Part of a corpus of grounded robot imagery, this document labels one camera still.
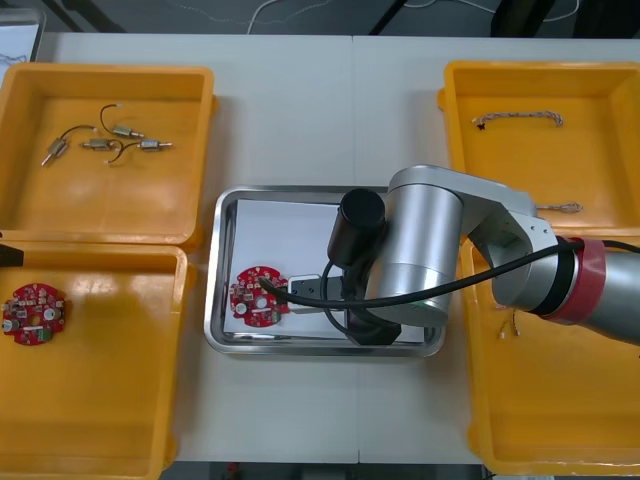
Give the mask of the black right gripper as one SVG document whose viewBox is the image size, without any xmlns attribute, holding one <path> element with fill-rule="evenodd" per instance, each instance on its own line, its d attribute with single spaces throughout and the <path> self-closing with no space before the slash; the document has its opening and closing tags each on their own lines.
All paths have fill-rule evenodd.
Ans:
<svg viewBox="0 0 640 480">
<path fill-rule="evenodd" d="M 366 293 L 370 259 L 361 259 L 344 271 L 342 297 L 344 300 L 362 300 Z M 401 333 L 401 326 L 386 321 L 366 309 L 346 312 L 349 338 L 359 345 L 391 345 Z"/>
</svg>

